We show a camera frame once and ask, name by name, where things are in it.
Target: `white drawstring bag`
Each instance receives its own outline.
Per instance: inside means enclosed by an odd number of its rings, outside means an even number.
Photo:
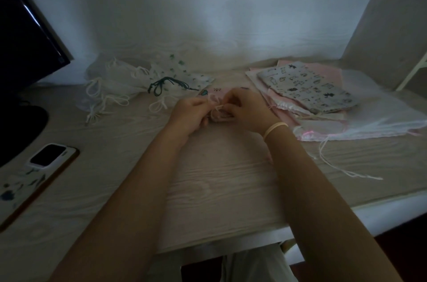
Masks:
[[[139,61],[144,66],[135,67],[123,60],[100,55],[86,69],[88,83],[77,96],[77,107],[89,112],[86,123],[111,113],[107,111],[109,105],[126,106],[131,98],[149,90],[158,96],[158,101],[149,109],[159,112],[175,105],[179,98],[197,95],[214,80],[205,74],[189,73],[185,63],[175,55],[152,59]]]
[[[153,60],[149,80],[149,93],[157,96],[157,102],[152,103],[149,110],[156,113],[173,107],[183,97],[198,95],[214,78],[207,74],[188,72],[184,61],[172,54],[168,57],[157,56]]]
[[[348,110],[340,133],[322,134],[329,121],[300,120],[294,133],[302,141],[353,140],[392,137],[427,126],[427,116],[382,90],[364,73],[342,70],[342,88],[360,100]]]

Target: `white wood grain desk surface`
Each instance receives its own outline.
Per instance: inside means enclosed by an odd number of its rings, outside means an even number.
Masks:
[[[248,86],[243,71],[215,73],[216,86]],[[140,94],[85,126],[78,87],[33,89],[27,98],[50,114],[43,133],[0,175],[16,171],[44,144],[56,142],[81,154],[13,225],[0,235],[2,281],[45,279],[164,126],[168,112],[148,112],[153,97]],[[427,101],[400,92],[427,112]],[[304,143],[312,154],[318,143]],[[325,155],[347,170],[383,181],[350,178],[316,160],[352,207],[427,191],[427,139],[405,135],[328,142]],[[159,252],[286,226],[275,173],[262,138],[234,124],[211,124],[182,150],[163,220]]]

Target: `white phone case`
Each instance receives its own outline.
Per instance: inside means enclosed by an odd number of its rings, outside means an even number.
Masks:
[[[66,149],[48,166],[32,164],[30,159],[21,170],[1,182],[0,231],[10,225],[21,212],[57,177],[79,154],[76,148],[53,144]]]

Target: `rubber band bracelet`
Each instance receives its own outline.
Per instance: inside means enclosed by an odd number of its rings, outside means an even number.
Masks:
[[[267,138],[267,136],[269,135],[269,133],[271,133],[274,129],[276,129],[277,127],[279,127],[279,126],[286,126],[286,127],[289,127],[288,125],[287,125],[287,123],[284,123],[284,122],[278,122],[278,123],[275,123],[274,125],[272,125],[270,128],[268,128],[267,130],[266,130],[266,132],[264,133],[264,136],[263,136],[263,140],[265,141],[265,139]]]

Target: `pants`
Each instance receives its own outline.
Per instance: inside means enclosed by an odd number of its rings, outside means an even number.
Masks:
[[[182,282],[181,271],[149,274],[148,282]],[[278,244],[224,256],[221,282],[298,282]]]

